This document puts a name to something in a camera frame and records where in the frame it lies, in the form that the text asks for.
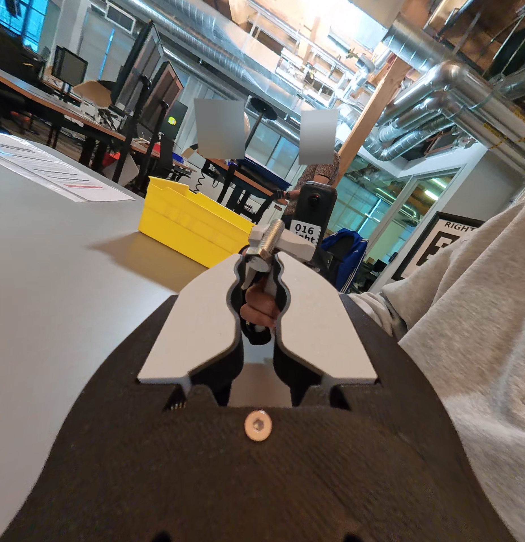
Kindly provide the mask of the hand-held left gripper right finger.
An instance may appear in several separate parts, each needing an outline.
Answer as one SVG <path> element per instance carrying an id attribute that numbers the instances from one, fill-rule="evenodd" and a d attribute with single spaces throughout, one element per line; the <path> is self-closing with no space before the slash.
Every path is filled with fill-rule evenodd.
<path id="1" fill-rule="evenodd" d="M 298 407 L 311 387 L 373 386 L 378 376 L 341 295 L 324 278 L 280 252 L 274 279 L 280 315 L 273 368 Z"/>

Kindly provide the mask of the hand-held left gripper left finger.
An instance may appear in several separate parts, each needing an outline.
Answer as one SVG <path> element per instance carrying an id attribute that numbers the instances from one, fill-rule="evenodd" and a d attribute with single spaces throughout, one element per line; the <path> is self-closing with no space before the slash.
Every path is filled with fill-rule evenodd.
<path id="1" fill-rule="evenodd" d="M 219 406 L 228 405 L 244 363 L 241 262 L 233 254 L 180 291 L 138 373 L 139 383 L 175 384 L 185 396 L 205 385 Z"/>

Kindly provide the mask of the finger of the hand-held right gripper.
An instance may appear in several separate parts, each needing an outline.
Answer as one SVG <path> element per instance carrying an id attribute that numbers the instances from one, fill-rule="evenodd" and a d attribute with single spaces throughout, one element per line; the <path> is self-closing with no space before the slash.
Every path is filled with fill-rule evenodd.
<path id="1" fill-rule="evenodd" d="M 276 250 L 285 252 L 301 262 L 309 262 L 315 254 L 316 246 L 291 231 L 283 231 L 276 243 Z"/>
<path id="2" fill-rule="evenodd" d="M 249 235 L 248 254 L 273 253 L 273 225 L 255 226 Z"/>

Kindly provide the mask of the silver hex bolt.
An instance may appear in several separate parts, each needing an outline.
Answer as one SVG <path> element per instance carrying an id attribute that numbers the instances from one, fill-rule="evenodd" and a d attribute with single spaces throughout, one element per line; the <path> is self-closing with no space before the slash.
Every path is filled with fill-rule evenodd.
<path id="1" fill-rule="evenodd" d="M 268 273 L 272 266 L 274 249 L 284 230 L 285 223 L 281 219 L 272 221 L 266 227 L 253 227 L 245 253 L 246 268 Z"/>

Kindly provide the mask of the yellow plastic bin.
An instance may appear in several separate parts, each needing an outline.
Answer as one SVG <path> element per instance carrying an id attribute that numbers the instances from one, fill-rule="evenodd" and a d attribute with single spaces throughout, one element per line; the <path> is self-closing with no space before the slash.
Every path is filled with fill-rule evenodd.
<path id="1" fill-rule="evenodd" d="M 150 177 L 138 231 L 211 268 L 245 247 L 253 226 L 188 185 Z"/>

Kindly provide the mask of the person's right forearm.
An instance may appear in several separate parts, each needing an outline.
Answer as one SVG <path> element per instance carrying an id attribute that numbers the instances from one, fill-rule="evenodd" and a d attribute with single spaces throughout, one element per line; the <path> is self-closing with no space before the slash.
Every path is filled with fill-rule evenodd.
<path id="1" fill-rule="evenodd" d="M 408 278 L 349 297 L 425 374 L 484 492 L 525 541 L 525 200 Z"/>

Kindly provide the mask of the person's right hand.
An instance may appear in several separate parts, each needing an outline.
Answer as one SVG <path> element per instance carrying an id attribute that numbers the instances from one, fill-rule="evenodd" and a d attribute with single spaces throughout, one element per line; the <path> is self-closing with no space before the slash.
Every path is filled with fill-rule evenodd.
<path id="1" fill-rule="evenodd" d="M 261 279 L 245 290 L 245 301 L 239 310 L 239 315 L 254 326 L 274 330 L 280 310 L 275 297 L 266 293 L 266 282 L 266 279 Z"/>

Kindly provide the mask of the blue jacket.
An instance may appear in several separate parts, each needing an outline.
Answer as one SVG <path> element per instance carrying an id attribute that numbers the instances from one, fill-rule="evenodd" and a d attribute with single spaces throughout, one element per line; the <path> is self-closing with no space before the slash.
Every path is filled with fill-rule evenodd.
<path id="1" fill-rule="evenodd" d="M 320 274 L 340 293 L 347 293 L 367 251 L 368 241 L 346 228 L 327 236 L 321 248 L 328 255 Z"/>

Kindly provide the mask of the wooden beam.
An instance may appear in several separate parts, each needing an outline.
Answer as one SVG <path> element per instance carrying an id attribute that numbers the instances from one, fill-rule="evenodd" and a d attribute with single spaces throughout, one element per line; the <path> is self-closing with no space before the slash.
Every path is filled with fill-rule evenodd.
<path id="1" fill-rule="evenodd" d="M 347 168 L 358 154 L 376 121 L 387 107 L 390 100 L 395 96 L 402 80 L 407 75 L 410 66 L 394 56 L 389 64 L 388 71 L 381 78 L 372 97 L 369 99 L 365 109 L 352 127 L 350 134 L 341 146 L 339 151 L 340 166 L 336 178 L 332 184 L 337 188 L 340 180 L 345 175 Z"/>

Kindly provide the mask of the black round lamp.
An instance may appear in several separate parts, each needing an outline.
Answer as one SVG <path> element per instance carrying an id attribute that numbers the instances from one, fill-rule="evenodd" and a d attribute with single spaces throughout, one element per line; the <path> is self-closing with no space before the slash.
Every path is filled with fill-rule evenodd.
<path id="1" fill-rule="evenodd" d="M 273 107 L 269 104 L 267 104 L 265 101 L 263 101 L 259 97 L 251 97 L 249 104 L 252 106 L 252 108 L 258 113 L 258 116 L 256 118 L 256 121 L 251 128 L 249 135 L 245 141 L 245 154 L 247 154 L 247 149 L 255 135 L 255 132 L 257 131 L 262 119 L 267 119 L 270 121 L 275 121 L 278 118 L 277 112 L 273 109 Z"/>

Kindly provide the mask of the black framed poster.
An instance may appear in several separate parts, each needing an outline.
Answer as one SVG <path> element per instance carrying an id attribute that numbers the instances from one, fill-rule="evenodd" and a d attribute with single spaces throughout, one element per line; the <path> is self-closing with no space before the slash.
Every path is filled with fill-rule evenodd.
<path id="1" fill-rule="evenodd" d="M 418 267 L 434 257 L 465 234 L 484 224 L 482 220 L 462 217 L 450 213 L 436 212 L 424 228 L 413 247 L 402 260 L 392 280 L 400 281 L 410 276 Z"/>

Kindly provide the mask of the silver ventilation ducts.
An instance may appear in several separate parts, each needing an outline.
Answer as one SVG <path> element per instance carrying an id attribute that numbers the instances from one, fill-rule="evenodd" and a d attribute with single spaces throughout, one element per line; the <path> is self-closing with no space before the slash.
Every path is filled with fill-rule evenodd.
<path id="1" fill-rule="evenodd" d="M 391 161 L 455 125 L 525 174 L 525 113 L 511 89 L 491 85 L 402 16 L 383 43 L 421 76 L 382 112 L 363 144 L 368 153 Z"/>

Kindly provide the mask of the large black monitor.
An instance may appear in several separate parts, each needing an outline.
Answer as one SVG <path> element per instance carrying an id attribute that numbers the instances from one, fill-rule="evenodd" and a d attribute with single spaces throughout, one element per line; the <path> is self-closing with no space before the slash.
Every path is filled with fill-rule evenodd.
<path id="1" fill-rule="evenodd" d="M 139 32 L 112 86 L 110 109 L 119 114 L 133 112 L 143 83 L 151 82 L 163 59 L 162 41 L 154 21 L 149 20 Z"/>
<path id="2" fill-rule="evenodd" d="M 139 125 L 154 131 L 163 110 L 162 105 L 165 104 L 165 113 L 168 113 L 183 88 L 184 85 L 171 62 L 163 62 L 152 79 L 150 94 L 140 115 Z"/>

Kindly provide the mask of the printed sheet in plastic sleeve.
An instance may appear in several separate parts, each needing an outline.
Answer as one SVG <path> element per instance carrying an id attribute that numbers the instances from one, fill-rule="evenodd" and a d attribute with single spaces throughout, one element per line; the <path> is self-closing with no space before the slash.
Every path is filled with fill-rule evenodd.
<path id="1" fill-rule="evenodd" d="M 74 202 L 120 202 L 133 197 L 44 151 L 0 133 L 0 165 Z"/>

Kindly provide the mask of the long wooden table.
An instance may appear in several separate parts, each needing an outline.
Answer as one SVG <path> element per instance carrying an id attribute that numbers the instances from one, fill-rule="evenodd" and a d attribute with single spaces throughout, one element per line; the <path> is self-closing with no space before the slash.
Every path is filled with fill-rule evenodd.
<path id="1" fill-rule="evenodd" d="M 76 121 L 82 123 L 82 125 L 93 132 L 102 134 L 102 135 L 92 135 L 94 139 L 104 139 L 109 137 L 111 139 L 116 139 L 118 141 L 125 141 L 125 137 L 111 130 L 100 123 L 91 119 L 87 114 L 84 114 L 81 111 L 80 107 L 70 105 L 66 102 L 61 101 L 59 98 L 56 98 L 50 94 L 47 94 L 40 89 L 30 85 L 29 83 L 16 78 L 15 76 L 3 71 L 0 69 L 0 83 L 6 85 L 8 88 L 17 92 L 18 94 L 24 96 L 29 101 L 40 104 L 41 106 L 55 111 L 61 116 L 61 118 L 68 117 L 69 119 L 75 119 Z"/>

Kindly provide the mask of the small black monitor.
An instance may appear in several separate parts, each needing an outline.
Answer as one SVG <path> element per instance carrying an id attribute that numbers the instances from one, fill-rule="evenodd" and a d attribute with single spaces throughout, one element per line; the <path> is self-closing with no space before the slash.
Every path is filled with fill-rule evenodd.
<path id="1" fill-rule="evenodd" d="M 57 45 L 54 60 L 51 66 L 52 77 L 74 87 L 85 80 L 88 61 L 73 53 L 69 49 Z"/>

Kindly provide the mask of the black frame table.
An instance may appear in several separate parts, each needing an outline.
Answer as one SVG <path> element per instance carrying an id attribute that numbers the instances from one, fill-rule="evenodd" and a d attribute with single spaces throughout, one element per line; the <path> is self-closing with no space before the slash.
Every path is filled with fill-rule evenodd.
<path id="1" fill-rule="evenodd" d="M 291 186 L 266 166 L 249 157 L 236 161 L 206 159 L 201 173 L 223 184 L 218 203 L 244 215 L 253 224 L 258 224 L 270 205 L 278 200 L 278 193 L 288 191 Z M 257 211 L 247 209 L 250 197 L 262 199 Z"/>

